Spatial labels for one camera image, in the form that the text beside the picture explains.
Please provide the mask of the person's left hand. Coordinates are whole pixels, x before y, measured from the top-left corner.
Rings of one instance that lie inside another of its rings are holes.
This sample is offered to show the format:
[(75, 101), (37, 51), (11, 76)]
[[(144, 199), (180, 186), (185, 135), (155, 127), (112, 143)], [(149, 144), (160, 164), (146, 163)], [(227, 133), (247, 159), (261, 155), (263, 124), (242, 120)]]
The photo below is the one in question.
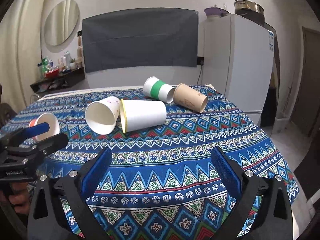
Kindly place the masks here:
[(16, 213), (29, 215), (30, 200), (27, 186), (27, 182), (11, 183), (10, 187), (13, 191), (13, 194), (6, 198), (3, 191), (1, 191), (1, 202), (6, 202), (7, 200), (9, 200), (9, 202), (14, 206), (14, 210)]

